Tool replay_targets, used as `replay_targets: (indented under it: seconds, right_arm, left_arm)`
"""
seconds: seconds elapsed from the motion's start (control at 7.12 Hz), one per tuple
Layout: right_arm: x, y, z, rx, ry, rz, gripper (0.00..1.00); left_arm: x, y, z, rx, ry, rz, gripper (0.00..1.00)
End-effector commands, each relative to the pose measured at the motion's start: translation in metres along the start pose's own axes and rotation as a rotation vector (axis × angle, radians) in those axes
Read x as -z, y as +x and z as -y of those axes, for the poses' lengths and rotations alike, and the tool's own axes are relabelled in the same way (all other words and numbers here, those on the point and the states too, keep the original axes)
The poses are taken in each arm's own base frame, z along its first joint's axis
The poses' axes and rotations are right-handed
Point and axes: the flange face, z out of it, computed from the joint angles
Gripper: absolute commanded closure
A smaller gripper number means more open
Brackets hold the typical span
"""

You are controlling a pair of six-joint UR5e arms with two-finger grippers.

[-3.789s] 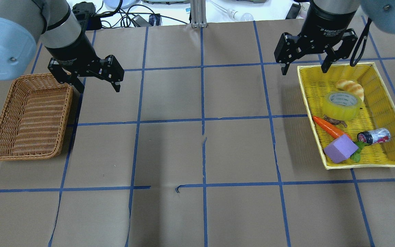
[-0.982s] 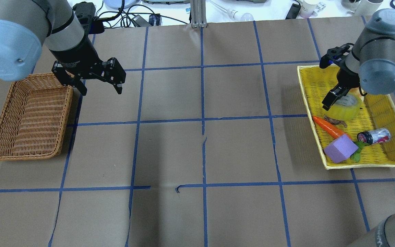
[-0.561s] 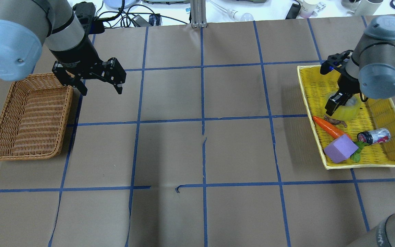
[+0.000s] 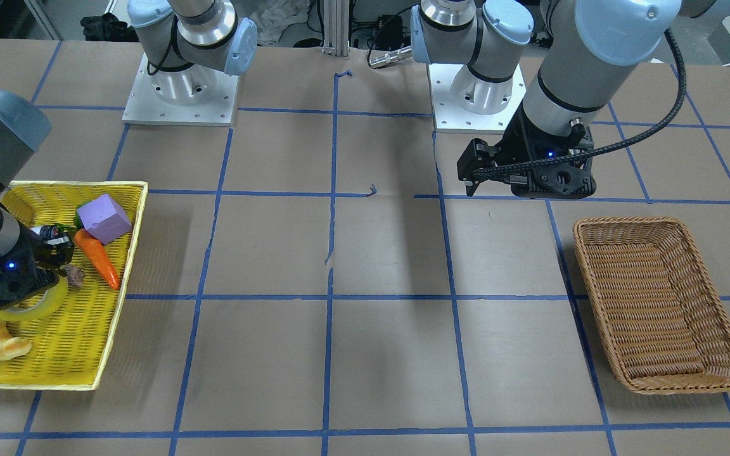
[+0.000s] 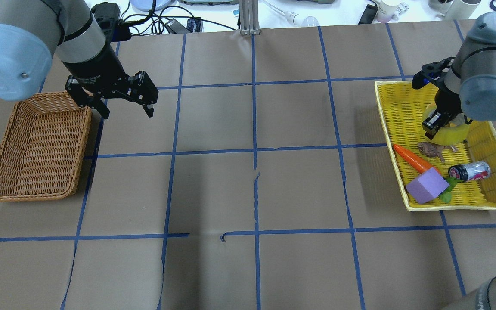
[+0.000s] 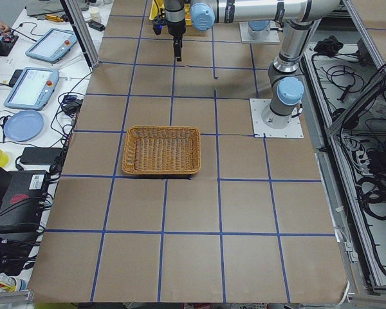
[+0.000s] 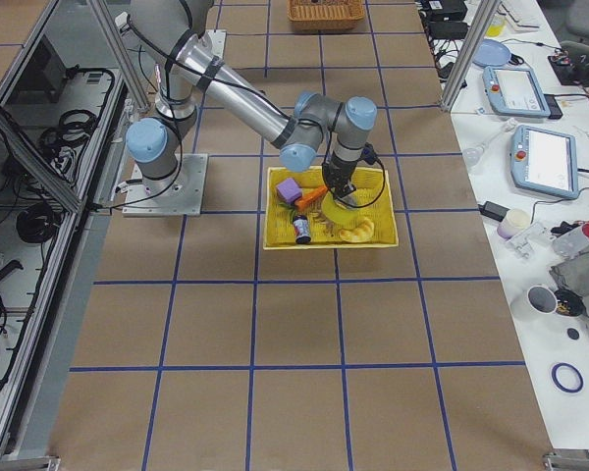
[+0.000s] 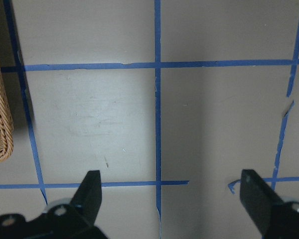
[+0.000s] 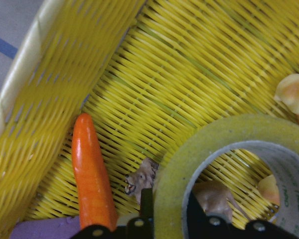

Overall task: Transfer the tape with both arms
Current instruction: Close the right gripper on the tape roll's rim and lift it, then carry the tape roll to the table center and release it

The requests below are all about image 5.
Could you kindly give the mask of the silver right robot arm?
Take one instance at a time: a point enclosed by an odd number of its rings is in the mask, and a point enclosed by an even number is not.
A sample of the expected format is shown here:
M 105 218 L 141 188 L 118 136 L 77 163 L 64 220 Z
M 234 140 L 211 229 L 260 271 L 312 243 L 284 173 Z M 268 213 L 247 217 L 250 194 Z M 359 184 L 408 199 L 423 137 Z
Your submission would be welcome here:
M 438 88 L 437 108 L 422 123 L 428 138 L 459 114 L 475 121 L 496 121 L 496 12 L 475 20 L 455 57 L 423 65 L 412 87 L 417 90 L 425 81 Z M 445 309 L 496 310 L 496 277 Z

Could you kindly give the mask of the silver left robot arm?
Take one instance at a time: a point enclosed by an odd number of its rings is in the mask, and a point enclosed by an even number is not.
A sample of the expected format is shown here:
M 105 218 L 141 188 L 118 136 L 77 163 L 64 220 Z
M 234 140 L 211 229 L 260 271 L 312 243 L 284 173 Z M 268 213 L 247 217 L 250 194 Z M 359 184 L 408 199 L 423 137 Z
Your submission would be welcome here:
M 70 72 L 65 90 L 79 107 L 109 117 L 105 99 L 122 98 L 152 117 L 159 91 L 148 73 L 129 76 L 112 42 L 128 40 L 136 22 L 120 19 L 114 3 L 83 0 L 0 0 L 0 99 L 33 96 L 57 55 Z

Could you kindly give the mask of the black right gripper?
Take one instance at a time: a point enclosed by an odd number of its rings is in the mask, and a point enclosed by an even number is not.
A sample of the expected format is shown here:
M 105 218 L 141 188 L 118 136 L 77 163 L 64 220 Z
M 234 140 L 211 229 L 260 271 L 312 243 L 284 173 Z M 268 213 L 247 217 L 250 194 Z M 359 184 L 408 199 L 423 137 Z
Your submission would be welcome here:
M 459 94 L 449 90 L 444 84 L 437 85 L 438 91 L 434 98 L 436 109 L 423 113 L 422 128 L 428 139 L 433 139 L 441 129 L 462 113 Z

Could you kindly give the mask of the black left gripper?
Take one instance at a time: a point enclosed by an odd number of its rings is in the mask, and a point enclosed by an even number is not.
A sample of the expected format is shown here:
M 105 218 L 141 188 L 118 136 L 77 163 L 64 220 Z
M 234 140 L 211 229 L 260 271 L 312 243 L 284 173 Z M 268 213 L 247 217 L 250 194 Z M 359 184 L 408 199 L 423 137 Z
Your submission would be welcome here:
M 62 63 L 71 74 L 65 90 L 77 106 L 96 110 L 106 120 L 110 111 L 102 97 L 118 98 L 126 94 L 126 100 L 142 106 L 146 116 L 153 117 L 159 90 L 145 71 L 129 77 L 110 43 L 105 43 L 91 59 L 82 62 L 62 60 Z

